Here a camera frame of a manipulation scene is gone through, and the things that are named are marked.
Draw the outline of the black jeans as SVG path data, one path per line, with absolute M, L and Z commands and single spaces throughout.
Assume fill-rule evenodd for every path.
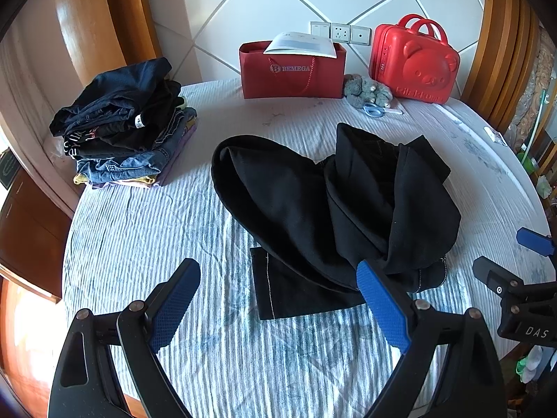
M 361 305 L 362 261 L 407 293 L 440 286 L 461 222 L 449 174 L 424 137 L 392 145 L 345 123 L 322 161 L 254 135 L 222 141 L 211 160 L 215 192 L 256 241 L 263 320 Z

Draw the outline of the stack of folded clothes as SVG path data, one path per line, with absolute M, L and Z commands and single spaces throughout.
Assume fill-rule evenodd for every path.
M 156 57 L 100 73 L 55 113 L 49 130 L 76 163 L 74 184 L 150 188 L 165 179 L 197 123 L 171 69 Z

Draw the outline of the green bucket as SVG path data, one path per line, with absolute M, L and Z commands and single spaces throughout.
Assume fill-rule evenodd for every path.
M 524 151 L 520 151 L 517 154 L 517 158 L 528 175 L 531 175 L 538 170 L 538 164 L 536 160 L 531 156 L 527 156 Z

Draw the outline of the striped white bed sheet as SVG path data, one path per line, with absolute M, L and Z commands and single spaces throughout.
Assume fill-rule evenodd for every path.
M 197 128 L 160 188 L 86 189 L 69 231 L 63 300 L 69 316 L 123 310 L 144 299 L 185 258 L 201 268 L 200 286 L 159 360 L 196 417 L 360 417 L 398 361 L 365 306 L 262 321 L 249 250 L 253 238 L 225 210 L 211 181 L 211 156 L 237 134 L 272 139 L 321 161 L 346 123 L 398 145 L 425 137 L 449 166 L 447 191 L 462 219 L 447 254 L 447 278 L 423 293 L 437 310 L 478 308 L 489 329 L 500 300 L 477 281 L 487 257 L 528 283 L 552 281 L 551 262 L 516 242 L 548 223 L 532 181 L 485 123 L 458 100 L 436 106 L 406 100 L 398 114 L 371 118 L 337 99 L 246 100 L 238 80 L 183 89 Z

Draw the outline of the brown wooden nightstand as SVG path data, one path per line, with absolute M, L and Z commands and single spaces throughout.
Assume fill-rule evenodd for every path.
M 71 219 L 25 170 L 13 180 L 1 207 L 1 276 L 57 303 Z

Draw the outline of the red bear suitcase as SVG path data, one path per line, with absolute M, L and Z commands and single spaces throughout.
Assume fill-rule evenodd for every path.
M 444 104 L 460 67 L 444 28 L 418 14 L 396 24 L 378 25 L 371 48 L 369 75 L 395 97 Z

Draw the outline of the grey plush toy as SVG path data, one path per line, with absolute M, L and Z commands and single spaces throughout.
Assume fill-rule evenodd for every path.
M 344 76 L 343 96 L 356 109 L 362 109 L 366 104 L 390 108 L 394 98 L 388 86 L 357 73 Z

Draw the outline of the red Bemega paper bag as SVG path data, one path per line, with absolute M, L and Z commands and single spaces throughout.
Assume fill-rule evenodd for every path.
M 343 97 L 346 49 L 341 44 L 333 44 L 336 57 L 264 54 L 270 44 L 253 41 L 239 48 L 245 99 Z

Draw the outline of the white booklet in bag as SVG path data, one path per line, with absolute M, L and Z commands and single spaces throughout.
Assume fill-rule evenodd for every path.
M 301 32 L 283 32 L 264 49 L 265 55 L 337 57 L 333 42 L 325 37 Z

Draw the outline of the blue handled scissors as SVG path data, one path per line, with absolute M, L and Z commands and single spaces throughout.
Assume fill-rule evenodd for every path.
M 371 118 L 381 118 L 385 115 L 402 115 L 403 113 L 402 110 L 379 107 L 373 103 L 364 104 L 362 111 Z

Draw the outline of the white wall socket panel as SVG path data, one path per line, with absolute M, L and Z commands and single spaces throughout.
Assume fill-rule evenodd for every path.
M 343 44 L 369 46 L 372 30 L 366 26 L 328 22 L 310 22 L 310 34 Z

